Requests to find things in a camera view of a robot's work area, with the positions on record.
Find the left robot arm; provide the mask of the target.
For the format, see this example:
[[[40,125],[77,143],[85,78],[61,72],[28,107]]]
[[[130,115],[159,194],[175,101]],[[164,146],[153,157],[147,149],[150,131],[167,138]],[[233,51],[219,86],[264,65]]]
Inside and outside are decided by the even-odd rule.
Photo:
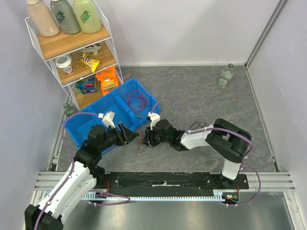
[[[93,188],[105,184],[105,170],[97,167],[102,152],[114,145],[123,146],[132,142],[139,133],[126,128],[91,127],[87,139],[72,159],[68,170],[53,190],[36,206],[29,205],[25,212],[27,230],[61,230],[70,213],[81,199]]]

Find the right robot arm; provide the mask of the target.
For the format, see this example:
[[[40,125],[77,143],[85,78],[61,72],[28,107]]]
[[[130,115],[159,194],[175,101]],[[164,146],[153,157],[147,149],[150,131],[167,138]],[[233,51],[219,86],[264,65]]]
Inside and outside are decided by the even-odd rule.
[[[219,181],[227,189],[237,183],[243,159],[254,147],[248,132],[221,118],[210,126],[187,131],[177,130],[168,120],[162,119],[146,128],[142,143],[148,147],[168,143],[176,151],[212,147],[224,157]]]

